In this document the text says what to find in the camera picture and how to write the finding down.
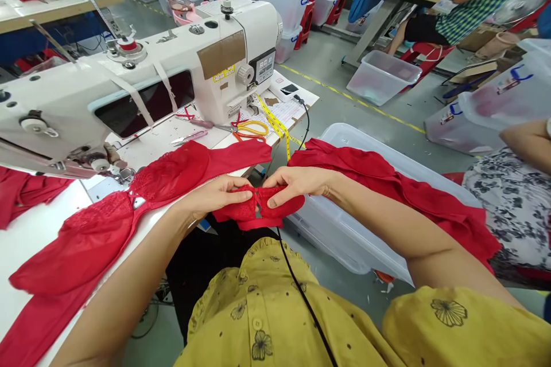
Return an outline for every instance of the green plaid shirt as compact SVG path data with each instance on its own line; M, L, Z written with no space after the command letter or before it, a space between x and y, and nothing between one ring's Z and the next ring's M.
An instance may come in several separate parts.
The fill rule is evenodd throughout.
M451 45L456 45L478 28L507 0L469 0L457 6L448 15L441 15L436 31Z

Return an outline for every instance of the yellow shirt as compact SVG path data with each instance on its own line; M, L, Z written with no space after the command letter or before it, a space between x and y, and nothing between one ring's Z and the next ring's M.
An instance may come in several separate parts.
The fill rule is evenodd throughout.
M381 334L284 245L340 367L551 366L551 325L466 288L423 287L395 299ZM195 304L175 367L218 365L331 365L277 240L258 240Z

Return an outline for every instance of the scissors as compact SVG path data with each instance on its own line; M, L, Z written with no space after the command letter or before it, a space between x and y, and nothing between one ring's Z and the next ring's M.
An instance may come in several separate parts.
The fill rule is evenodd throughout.
M195 133L192 133L191 135L184 136L183 138L175 139L171 142L171 144L174 146L182 146L184 143L189 142L190 140L202 138L207 134L208 134L207 131L195 132Z
M251 125L260 126L263 130L259 131L257 129L250 128L249 126ZM241 138L253 138L266 143L266 135L270 132L267 125L257 120L248 120L246 122L241 122L237 126L214 125L214 127L228 132L233 132L234 136L240 142L242 141Z

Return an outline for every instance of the hand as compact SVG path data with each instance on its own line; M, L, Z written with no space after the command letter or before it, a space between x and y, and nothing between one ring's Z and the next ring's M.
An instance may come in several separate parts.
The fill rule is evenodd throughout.
M268 207L275 208L299 195L329 196L333 180L338 175L336 171L316 167L280 167L262 186L274 188L287 185L287 188L272 196Z
M230 191L245 185L252 186L245 178L221 175L214 181L191 191L174 206L189 212L192 218L198 221L209 212L229 204L238 204L249 200L253 196L251 191L230 193Z

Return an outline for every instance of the floral dress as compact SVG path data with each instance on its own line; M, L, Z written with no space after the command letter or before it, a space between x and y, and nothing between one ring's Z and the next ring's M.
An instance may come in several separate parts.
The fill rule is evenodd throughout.
M491 262L497 277L529 284L516 267L551 271L549 175L503 148L472 165L463 186L482 203L486 224L503 245Z
M298 285L279 241L258 240L197 301L175 367L331 366L299 289L339 367L551 365L551 325L528 311L466 288L423 287L392 302L381 332L284 245Z

